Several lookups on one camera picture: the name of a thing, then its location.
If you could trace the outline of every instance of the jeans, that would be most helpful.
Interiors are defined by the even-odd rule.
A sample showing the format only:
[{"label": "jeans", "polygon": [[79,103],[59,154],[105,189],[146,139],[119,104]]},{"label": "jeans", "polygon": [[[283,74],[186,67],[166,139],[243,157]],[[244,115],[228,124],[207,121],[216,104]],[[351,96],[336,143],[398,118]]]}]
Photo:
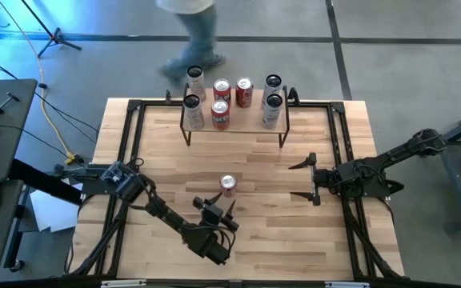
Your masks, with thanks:
[{"label": "jeans", "polygon": [[213,58],[216,46],[216,9],[214,5],[197,14],[177,14],[190,34],[190,42],[181,53],[181,58],[172,63],[170,72],[174,77],[182,77],[192,65],[202,68]]}]

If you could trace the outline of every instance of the person's leg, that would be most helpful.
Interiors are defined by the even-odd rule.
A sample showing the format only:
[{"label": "person's leg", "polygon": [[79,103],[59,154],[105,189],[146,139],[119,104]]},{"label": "person's leg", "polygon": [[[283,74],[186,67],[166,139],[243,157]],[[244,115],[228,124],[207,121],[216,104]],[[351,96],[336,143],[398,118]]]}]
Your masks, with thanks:
[{"label": "person's leg", "polygon": [[210,62],[216,44],[214,6],[197,14],[179,14],[178,17],[190,34],[190,43],[182,52],[181,61],[187,66]]},{"label": "person's leg", "polygon": [[186,69],[191,65],[200,65],[203,69],[225,62],[225,58],[215,54],[216,9],[211,6],[197,14],[178,14],[179,20],[188,30],[190,42],[180,59],[171,60],[160,72],[173,82],[180,82]]}]

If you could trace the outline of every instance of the yellow cable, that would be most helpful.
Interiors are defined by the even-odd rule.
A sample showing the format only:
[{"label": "yellow cable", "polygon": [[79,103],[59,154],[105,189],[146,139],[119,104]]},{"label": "yellow cable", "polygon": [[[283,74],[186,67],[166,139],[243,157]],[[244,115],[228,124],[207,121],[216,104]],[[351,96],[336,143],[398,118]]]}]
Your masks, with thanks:
[{"label": "yellow cable", "polygon": [[[42,63],[40,62],[40,58],[38,57],[37,51],[35,51],[35,48],[33,47],[33,44],[31,44],[31,41],[28,38],[28,35],[26,35],[26,33],[24,33],[24,31],[21,29],[20,25],[17,24],[14,17],[12,16],[12,14],[10,14],[8,9],[5,7],[5,5],[3,5],[3,3],[1,3],[1,1],[0,1],[0,5],[1,5],[1,7],[3,7],[3,9],[8,14],[8,16],[10,16],[10,18],[12,19],[12,21],[14,22],[16,27],[21,31],[24,38],[28,41],[28,44],[30,44],[31,49],[32,49],[33,53],[35,54],[35,58],[37,59],[38,67],[40,68],[40,82],[44,83],[44,70],[42,68]],[[60,132],[58,132],[58,129],[53,124],[53,122],[49,118],[49,115],[46,112],[46,105],[45,105],[45,102],[44,102],[44,88],[40,88],[40,95],[42,96],[42,99],[40,101],[40,107],[42,108],[42,113],[46,117],[46,119],[49,122],[49,124],[51,125],[51,127],[53,127],[54,132],[56,132],[56,136],[58,137],[58,140],[62,143],[63,149],[65,149],[65,153],[67,154],[67,157],[69,158],[69,159],[66,160],[66,163],[69,164],[71,161],[74,161],[74,154],[69,151],[69,149],[67,148],[66,143],[63,141],[62,135],[60,135]]]}]

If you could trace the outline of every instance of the person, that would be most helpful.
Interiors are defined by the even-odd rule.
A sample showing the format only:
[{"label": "person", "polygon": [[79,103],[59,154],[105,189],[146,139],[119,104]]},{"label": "person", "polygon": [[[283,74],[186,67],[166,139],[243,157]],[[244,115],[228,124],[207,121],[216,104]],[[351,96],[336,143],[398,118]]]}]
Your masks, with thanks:
[{"label": "person", "polygon": [[223,64],[226,58],[216,54],[216,9],[214,0],[156,0],[156,5],[175,13],[188,30],[190,42],[180,58],[169,59],[159,73],[180,87],[189,66],[199,65],[208,70]]}]

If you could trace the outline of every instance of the white paper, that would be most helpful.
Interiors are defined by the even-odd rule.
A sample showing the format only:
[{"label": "white paper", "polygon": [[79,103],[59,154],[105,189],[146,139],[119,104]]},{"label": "white paper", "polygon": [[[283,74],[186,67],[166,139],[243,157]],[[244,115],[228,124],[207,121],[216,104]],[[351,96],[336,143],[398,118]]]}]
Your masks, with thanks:
[{"label": "white paper", "polygon": [[[81,190],[82,183],[73,187]],[[30,197],[40,231],[50,227],[51,232],[55,232],[75,227],[78,224],[79,207],[77,205],[53,197],[40,190],[33,192]]]}]

